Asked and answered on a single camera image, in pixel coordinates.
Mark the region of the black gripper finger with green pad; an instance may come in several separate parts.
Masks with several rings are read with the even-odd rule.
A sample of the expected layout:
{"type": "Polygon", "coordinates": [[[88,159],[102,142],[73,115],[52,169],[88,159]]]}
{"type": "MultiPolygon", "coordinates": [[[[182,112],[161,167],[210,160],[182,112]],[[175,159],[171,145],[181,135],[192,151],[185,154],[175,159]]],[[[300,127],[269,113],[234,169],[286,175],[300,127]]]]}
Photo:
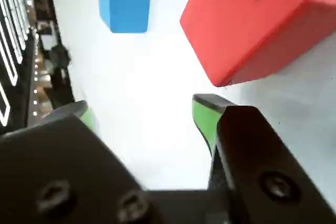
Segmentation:
{"type": "Polygon", "coordinates": [[[335,223],[335,213],[254,106],[215,94],[192,98],[212,157],[208,187],[225,187],[229,223],[335,223]]]}
{"type": "Polygon", "coordinates": [[[156,223],[140,185],[78,117],[1,138],[1,223],[156,223]]]}

